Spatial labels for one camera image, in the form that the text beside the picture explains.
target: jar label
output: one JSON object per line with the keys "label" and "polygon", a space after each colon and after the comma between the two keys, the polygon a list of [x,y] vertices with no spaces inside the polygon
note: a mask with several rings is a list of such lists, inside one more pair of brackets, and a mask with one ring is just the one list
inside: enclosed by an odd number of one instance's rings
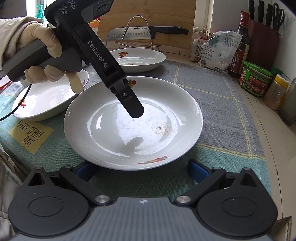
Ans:
{"label": "jar label", "polygon": [[252,75],[250,71],[248,71],[246,68],[243,68],[242,73],[239,78],[239,84],[244,89],[246,89],[248,92],[251,92],[252,94],[256,96],[264,96],[268,84],[263,82],[262,80],[259,80],[255,75]]}

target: white bowl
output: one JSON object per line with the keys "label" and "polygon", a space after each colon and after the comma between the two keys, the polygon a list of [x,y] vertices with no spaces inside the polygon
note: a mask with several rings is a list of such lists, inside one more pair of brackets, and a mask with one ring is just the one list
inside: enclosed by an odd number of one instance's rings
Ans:
{"label": "white bowl", "polygon": [[71,147],[86,160],[118,170],[143,170],[179,158],[198,140],[202,113],[179,86],[151,77],[131,76],[144,114],[129,116],[103,82],[70,104],[64,132]]}
{"label": "white bowl", "polygon": [[[89,80],[89,74],[85,70],[81,70],[78,72],[78,75],[84,87]],[[15,99],[12,109],[22,100],[27,89],[28,87]],[[42,121],[67,109],[76,95],[72,91],[66,75],[56,82],[47,81],[45,83],[35,84],[29,90],[24,103],[13,115],[18,119]]]}
{"label": "white bowl", "polygon": [[157,68],[166,56],[158,51],[144,48],[125,48],[111,51],[113,57],[126,73],[140,73]]}

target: cutting board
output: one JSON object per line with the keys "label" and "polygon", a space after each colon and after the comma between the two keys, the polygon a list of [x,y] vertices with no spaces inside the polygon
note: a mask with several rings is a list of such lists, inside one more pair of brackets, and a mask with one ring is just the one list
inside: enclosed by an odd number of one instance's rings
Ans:
{"label": "cutting board", "polygon": [[[109,31],[126,27],[131,17],[141,15],[151,26],[177,26],[190,31],[188,36],[156,33],[154,44],[190,49],[195,6],[196,0],[115,0],[111,10],[101,16],[98,36],[105,41]],[[130,26],[146,25],[142,18],[134,18],[130,23]],[[150,40],[137,40],[137,42],[149,43]]]}

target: floral pattern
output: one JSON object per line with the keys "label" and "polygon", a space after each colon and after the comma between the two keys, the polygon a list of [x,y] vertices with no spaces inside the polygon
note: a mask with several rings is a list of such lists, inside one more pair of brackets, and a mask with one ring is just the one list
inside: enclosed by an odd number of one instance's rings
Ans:
{"label": "floral pattern", "polygon": [[135,80],[128,80],[129,86],[132,88],[137,82]]}
{"label": "floral pattern", "polygon": [[146,161],[146,162],[140,162],[140,163],[138,163],[138,164],[155,163],[155,162],[163,161],[163,160],[165,160],[165,159],[167,159],[167,158],[168,158],[168,156],[163,156],[163,157],[161,157],[161,158],[156,158],[156,159],[154,159],[154,160]]}
{"label": "floral pattern", "polygon": [[123,58],[123,57],[125,57],[127,55],[128,55],[128,52],[120,52],[119,53],[120,58]]}
{"label": "floral pattern", "polygon": [[23,107],[23,108],[26,106],[26,104],[25,104],[25,100],[20,104],[20,106]]}

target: dark red knife block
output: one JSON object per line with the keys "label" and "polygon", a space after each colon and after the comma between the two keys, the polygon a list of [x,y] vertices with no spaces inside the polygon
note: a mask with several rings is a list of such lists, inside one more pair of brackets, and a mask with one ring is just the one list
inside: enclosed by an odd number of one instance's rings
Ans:
{"label": "dark red knife block", "polygon": [[262,23],[249,20],[249,39],[247,61],[271,71],[279,47],[279,34]]}

